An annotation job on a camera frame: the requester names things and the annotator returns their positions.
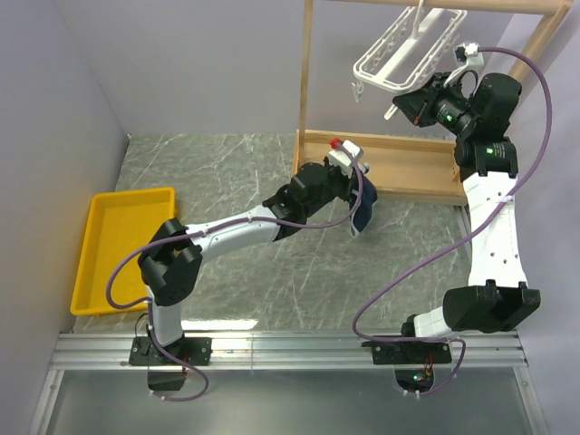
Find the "navy blue underwear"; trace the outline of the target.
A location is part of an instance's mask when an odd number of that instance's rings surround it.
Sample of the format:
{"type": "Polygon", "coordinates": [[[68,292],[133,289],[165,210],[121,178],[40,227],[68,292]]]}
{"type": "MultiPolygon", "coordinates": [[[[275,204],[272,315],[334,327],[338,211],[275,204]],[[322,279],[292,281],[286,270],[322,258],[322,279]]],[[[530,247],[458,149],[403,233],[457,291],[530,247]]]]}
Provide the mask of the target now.
{"type": "Polygon", "coordinates": [[[359,207],[350,215],[350,234],[358,237],[372,220],[373,207],[378,200],[376,187],[370,182],[366,174],[370,171],[368,164],[359,163],[362,173],[362,195],[359,207]]]}

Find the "white clip hanger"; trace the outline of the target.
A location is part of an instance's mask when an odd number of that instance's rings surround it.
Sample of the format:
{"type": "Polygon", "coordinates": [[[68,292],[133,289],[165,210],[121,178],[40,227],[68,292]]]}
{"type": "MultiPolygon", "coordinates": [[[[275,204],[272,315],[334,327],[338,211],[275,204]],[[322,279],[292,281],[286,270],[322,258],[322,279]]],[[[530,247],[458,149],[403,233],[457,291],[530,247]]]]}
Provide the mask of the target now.
{"type": "Polygon", "coordinates": [[[459,37],[465,9],[409,6],[354,63],[351,83],[358,102],[367,85],[393,95],[417,90],[435,72],[459,37]]]}

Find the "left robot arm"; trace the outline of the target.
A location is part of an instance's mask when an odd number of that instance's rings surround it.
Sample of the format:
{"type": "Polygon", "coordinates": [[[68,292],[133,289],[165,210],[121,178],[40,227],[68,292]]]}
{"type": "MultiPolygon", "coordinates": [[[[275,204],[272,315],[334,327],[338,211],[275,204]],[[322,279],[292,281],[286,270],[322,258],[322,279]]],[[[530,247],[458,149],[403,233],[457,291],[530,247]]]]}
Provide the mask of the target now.
{"type": "Polygon", "coordinates": [[[202,266],[238,249],[274,243],[297,231],[315,228],[308,219],[340,198],[353,203],[361,172],[351,164],[306,163],[272,197],[236,216],[185,226],[164,223],[138,258],[151,301],[150,353],[163,364],[183,352],[182,303],[189,298],[202,266]]]}

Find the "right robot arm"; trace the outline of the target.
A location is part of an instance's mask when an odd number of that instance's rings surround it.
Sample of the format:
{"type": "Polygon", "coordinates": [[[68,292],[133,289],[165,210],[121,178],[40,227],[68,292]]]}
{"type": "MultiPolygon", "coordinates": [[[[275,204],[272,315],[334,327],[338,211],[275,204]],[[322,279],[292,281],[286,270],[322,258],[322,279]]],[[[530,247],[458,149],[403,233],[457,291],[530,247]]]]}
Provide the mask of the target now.
{"type": "Polygon", "coordinates": [[[519,257],[512,191],[517,149],[506,134],[521,90],[510,76],[489,73],[464,96],[460,78],[437,72],[418,90],[393,99],[414,125],[439,124],[454,135],[472,235],[467,284],[450,289],[440,307],[410,316],[401,328],[400,352],[410,362],[430,353],[429,337],[512,331],[540,306],[540,293],[529,286],[519,257]]]}

